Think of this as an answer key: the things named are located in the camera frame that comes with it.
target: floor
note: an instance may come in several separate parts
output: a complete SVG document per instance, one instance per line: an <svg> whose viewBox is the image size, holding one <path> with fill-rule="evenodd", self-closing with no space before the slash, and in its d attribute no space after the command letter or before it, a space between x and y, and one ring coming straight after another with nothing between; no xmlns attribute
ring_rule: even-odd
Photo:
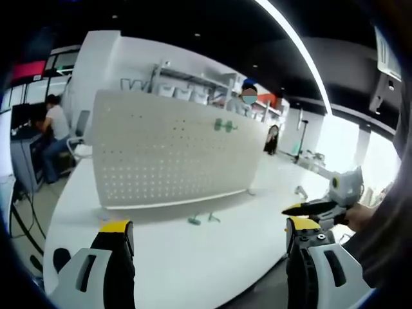
<svg viewBox="0 0 412 309"><path fill-rule="evenodd" d="M50 221L52 220L54 208L57 204L57 200L59 199L61 192L63 191L64 186L66 185L67 180L67 178L61 178L58 182L55 182L51 185L44 183L41 186L40 190L34 194L34 210L37 219L39 220L40 226L45 234L47 234ZM27 199L20 201L16 205L16 209L23 223L26 225L28 229L32 224L33 220L32 208L30 207L29 201ZM10 224L13 237L12 241L19 257L21 258L22 262L24 263L28 271L33 274L33 276L41 277L41 272L37 270L30 262L30 256L34 255L40 261L40 263L42 263L41 254L35 249L32 243L23 234L22 229L20 228L18 222L16 221L13 215ZM30 230L30 234L32 235L33 239L37 242L37 244L43 249L45 239L41 234L36 222L34 222L33 227Z"/></svg>

